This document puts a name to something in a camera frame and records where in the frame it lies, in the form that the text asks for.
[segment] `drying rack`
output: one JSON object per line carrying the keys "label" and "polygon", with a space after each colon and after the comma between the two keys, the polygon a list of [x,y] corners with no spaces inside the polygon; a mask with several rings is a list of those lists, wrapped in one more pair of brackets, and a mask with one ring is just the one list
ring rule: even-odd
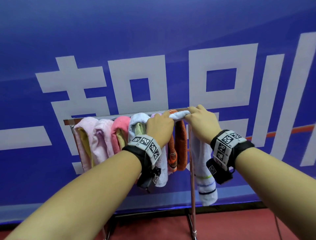
{"label": "drying rack", "polygon": [[[176,109],[177,111],[184,111],[184,110],[188,110],[187,108],[179,108],[179,109]],[[163,110],[163,111],[152,111],[152,112],[144,112],[145,114],[151,116],[152,114],[156,114],[156,113],[163,113],[164,111],[166,110]],[[117,115],[107,115],[107,116],[99,116],[99,117],[94,117],[98,120],[100,119],[110,119],[110,120],[114,120],[116,119],[117,117],[119,116],[127,116],[127,117],[131,117],[133,116],[135,113],[127,113],[127,114],[117,114]],[[83,118],[71,118],[71,119],[66,119],[64,120],[64,124],[66,126],[70,126],[71,128],[71,131],[72,131],[72,134],[74,134],[74,126],[79,123]],[[196,221],[195,221],[195,189],[194,189],[194,165],[193,165],[193,162],[192,162],[192,159],[191,159],[191,153],[190,153],[190,130],[191,130],[191,126],[189,126],[189,163],[190,163],[190,183],[191,183],[191,214],[187,213],[187,220],[188,220],[188,223],[189,223],[189,227],[190,227],[190,232],[191,232],[191,237],[193,240],[197,240],[197,231],[196,231]],[[76,143],[76,146],[78,148],[78,145],[77,145],[77,141],[76,141],[76,138],[75,138],[75,135],[74,135],[74,139],[75,139],[75,143]],[[111,231],[112,231],[112,226],[107,226],[106,227],[107,230],[105,230],[105,228],[102,229],[102,233],[103,233],[103,238],[104,240],[109,240],[110,238],[110,234],[111,234]]]}

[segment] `black stripe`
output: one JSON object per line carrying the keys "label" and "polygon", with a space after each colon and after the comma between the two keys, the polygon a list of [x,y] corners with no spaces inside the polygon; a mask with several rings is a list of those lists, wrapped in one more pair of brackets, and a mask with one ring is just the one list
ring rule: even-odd
{"label": "black stripe", "polygon": [[199,194],[200,194],[200,195],[208,195],[208,194],[211,194],[211,193],[215,192],[215,190],[216,190],[216,188],[215,188],[213,191],[211,191],[211,192],[207,192],[207,193],[201,193],[201,192],[199,192]]}

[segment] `person's right hand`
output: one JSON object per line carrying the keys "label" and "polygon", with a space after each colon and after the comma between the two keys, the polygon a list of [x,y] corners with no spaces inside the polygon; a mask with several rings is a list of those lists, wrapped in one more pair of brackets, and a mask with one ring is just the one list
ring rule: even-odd
{"label": "person's right hand", "polygon": [[207,111],[202,105],[188,107],[191,114],[185,120],[191,125],[194,135],[202,142],[210,144],[219,134],[221,128],[214,113]]}

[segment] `red floor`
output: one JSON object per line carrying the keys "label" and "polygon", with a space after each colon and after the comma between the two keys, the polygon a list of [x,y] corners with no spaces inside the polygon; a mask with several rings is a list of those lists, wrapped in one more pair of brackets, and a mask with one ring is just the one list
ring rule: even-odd
{"label": "red floor", "polygon": [[[281,239],[274,215],[269,209],[198,214],[196,221],[198,240]],[[278,223],[282,240],[298,239],[280,220]],[[8,234],[9,232],[0,232],[0,240]],[[110,239],[189,240],[191,237],[187,218],[183,216],[120,223]]]}

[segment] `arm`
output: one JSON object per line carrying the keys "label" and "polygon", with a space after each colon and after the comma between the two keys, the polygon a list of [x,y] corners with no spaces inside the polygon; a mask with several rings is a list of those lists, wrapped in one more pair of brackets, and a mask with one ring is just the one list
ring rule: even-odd
{"label": "arm", "polygon": [[[147,122],[147,135],[160,147],[174,122],[166,111]],[[122,151],[77,177],[23,221],[6,240],[93,239],[122,203],[142,170],[139,159]]]}
{"label": "arm", "polygon": [[[210,143],[221,131],[214,113],[202,105],[189,107],[186,120],[194,134]],[[236,170],[264,204],[300,239],[316,236],[316,180],[288,164],[249,148],[236,158]]]}

